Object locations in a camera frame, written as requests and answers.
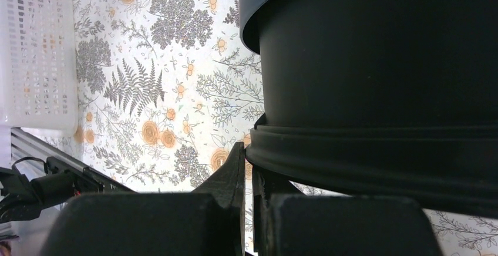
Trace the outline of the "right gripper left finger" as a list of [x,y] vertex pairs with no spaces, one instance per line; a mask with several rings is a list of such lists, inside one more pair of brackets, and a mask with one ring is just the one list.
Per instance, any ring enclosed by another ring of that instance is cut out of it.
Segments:
[[243,255],[245,149],[189,193],[84,194],[56,219],[41,255]]

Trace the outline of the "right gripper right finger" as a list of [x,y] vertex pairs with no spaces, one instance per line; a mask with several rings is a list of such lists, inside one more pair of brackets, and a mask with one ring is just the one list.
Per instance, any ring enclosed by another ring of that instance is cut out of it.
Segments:
[[408,198],[308,196],[253,170],[254,249],[259,255],[442,255],[430,222]]

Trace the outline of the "white plastic basket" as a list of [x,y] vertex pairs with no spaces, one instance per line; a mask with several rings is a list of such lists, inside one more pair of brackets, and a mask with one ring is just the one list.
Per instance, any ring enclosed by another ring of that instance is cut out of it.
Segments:
[[1,124],[74,134],[75,52],[72,0],[1,0]]

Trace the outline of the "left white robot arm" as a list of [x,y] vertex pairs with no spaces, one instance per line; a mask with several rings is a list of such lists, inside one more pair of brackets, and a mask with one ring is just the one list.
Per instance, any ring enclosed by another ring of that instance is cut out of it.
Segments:
[[[28,179],[16,167],[25,161],[41,162],[45,175]],[[1,168],[1,223],[34,220],[44,209],[83,193],[102,192],[104,187],[88,167],[78,169],[56,157],[23,157],[10,169]]]

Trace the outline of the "dark blue round bin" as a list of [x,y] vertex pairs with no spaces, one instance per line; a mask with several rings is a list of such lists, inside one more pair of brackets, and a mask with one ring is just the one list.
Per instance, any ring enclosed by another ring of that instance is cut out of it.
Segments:
[[248,160],[497,217],[497,0],[239,0],[264,114]]

